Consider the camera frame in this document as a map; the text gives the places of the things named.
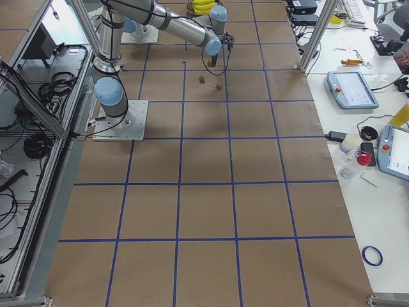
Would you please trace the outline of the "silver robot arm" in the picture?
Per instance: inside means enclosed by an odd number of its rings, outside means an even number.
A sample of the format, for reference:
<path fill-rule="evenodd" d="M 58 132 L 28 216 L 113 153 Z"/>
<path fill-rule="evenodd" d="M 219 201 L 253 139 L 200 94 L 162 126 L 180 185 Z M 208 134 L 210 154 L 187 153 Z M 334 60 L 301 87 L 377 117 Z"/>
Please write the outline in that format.
<path fill-rule="evenodd" d="M 108 128 L 130 124 L 132 113 L 119 77 L 120 45 L 123 34 L 142 42 L 156 29 L 202 48 L 215 61 L 223 46 L 231 47 L 226 33 L 227 10 L 216 3 L 210 11 L 190 18 L 172 12 L 155 1 L 102 1 L 99 42 L 93 60 L 94 94 L 105 113 Z"/>

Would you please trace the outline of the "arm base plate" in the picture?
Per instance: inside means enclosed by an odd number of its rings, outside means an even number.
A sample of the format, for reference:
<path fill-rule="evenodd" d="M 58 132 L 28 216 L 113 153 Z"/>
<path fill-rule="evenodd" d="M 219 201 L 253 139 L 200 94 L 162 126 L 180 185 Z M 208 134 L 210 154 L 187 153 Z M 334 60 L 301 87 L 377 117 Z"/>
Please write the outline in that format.
<path fill-rule="evenodd" d="M 106 117 L 101 107 L 98 115 L 104 119 L 97 121 L 91 137 L 94 141 L 142 141 L 147 113 L 147 100 L 129 100 L 128 112 L 123 120 L 121 117 Z"/>
<path fill-rule="evenodd" d="M 134 32 L 123 32 L 121 37 L 121 44 L 149 44 L 157 43 L 159 30 L 151 26 L 142 26 L 137 28 Z"/>

